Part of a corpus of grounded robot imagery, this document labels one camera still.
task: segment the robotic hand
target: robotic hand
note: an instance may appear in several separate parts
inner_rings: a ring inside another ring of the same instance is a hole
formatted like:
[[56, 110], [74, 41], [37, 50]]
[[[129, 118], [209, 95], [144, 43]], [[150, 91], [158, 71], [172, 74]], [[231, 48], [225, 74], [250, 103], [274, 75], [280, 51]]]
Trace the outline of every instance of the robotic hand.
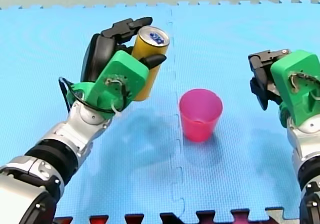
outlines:
[[143, 89], [149, 70], [166, 59], [154, 54], [137, 60], [131, 56], [133, 47], [124, 45], [151, 23], [151, 17], [126, 19], [93, 35], [84, 57], [81, 82], [59, 79], [68, 118], [56, 124], [25, 155], [0, 167], [0, 223], [52, 223], [65, 186], [90, 154], [93, 140]]
[[279, 105], [281, 124], [293, 146], [302, 191], [300, 224], [320, 224], [320, 63], [315, 54], [288, 49], [249, 55], [251, 91], [263, 110]]

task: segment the soda can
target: soda can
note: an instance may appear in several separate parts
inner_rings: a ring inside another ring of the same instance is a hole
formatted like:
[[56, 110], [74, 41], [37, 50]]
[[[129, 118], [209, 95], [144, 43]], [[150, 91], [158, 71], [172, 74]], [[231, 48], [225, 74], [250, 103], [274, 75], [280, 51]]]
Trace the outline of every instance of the soda can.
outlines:
[[[137, 60], [155, 54], [165, 55], [169, 44], [170, 38], [163, 30], [153, 26], [144, 26], [138, 31], [131, 54]], [[149, 97], [160, 66], [161, 64], [149, 71], [146, 84], [140, 93], [135, 97], [134, 101], [144, 101]]]

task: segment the plastic cup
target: plastic cup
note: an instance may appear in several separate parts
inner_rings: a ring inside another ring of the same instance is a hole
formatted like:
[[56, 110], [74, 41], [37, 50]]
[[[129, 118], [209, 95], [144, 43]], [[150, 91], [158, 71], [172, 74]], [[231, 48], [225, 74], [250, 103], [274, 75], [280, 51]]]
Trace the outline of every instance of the plastic cup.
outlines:
[[192, 142], [207, 141], [223, 111], [220, 98], [206, 89], [193, 89], [179, 102], [183, 134]]

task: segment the blue foam mat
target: blue foam mat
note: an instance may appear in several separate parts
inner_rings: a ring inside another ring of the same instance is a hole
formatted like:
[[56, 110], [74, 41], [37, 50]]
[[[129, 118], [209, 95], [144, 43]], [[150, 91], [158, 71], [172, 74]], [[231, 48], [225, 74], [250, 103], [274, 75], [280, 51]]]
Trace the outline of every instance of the blue foam mat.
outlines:
[[[320, 54], [319, 4], [40, 7], [0, 11], [2, 164], [66, 118], [57, 78], [79, 80], [92, 34], [128, 17], [152, 16], [172, 39], [152, 97], [132, 104], [95, 142], [57, 217], [86, 224], [89, 216], [109, 215], [108, 223], [118, 224], [125, 214], [142, 213], [143, 223], [153, 224], [171, 212], [191, 224], [196, 211], [215, 210], [219, 223], [233, 221], [236, 209], [250, 209], [252, 221], [267, 220], [265, 208], [274, 207], [283, 207], [285, 218], [299, 216], [292, 149], [278, 107], [263, 112], [250, 92], [247, 55], [282, 48]], [[182, 137], [177, 109], [179, 97], [198, 87], [216, 92], [224, 105], [204, 145]]]

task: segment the green 3d-printed part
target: green 3d-printed part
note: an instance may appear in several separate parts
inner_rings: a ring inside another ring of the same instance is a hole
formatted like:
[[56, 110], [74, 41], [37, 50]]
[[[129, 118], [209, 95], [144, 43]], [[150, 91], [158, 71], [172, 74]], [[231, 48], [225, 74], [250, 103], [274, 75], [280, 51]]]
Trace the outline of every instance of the green 3d-printed part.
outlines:
[[[74, 92], [81, 92], [82, 99], [91, 106], [111, 110], [112, 105], [121, 110], [123, 94], [121, 84], [127, 92], [126, 107], [133, 101], [144, 87], [149, 69], [124, 51], [117, 51], [105, 66], [96, 82], [81, 82], [74, 84]], [[70, 104], [75, 102], [68, 91], [67, 99]], [[105, 119], [110, 119], [114, 113], [99, 112]]]
[[286, 126], [288, 114], [296, 126], [320, 113], [320, 63], [318, 57], [297, 50], [271, 66], [275, 86], [283, 100], [280, 105], [281, 124]]

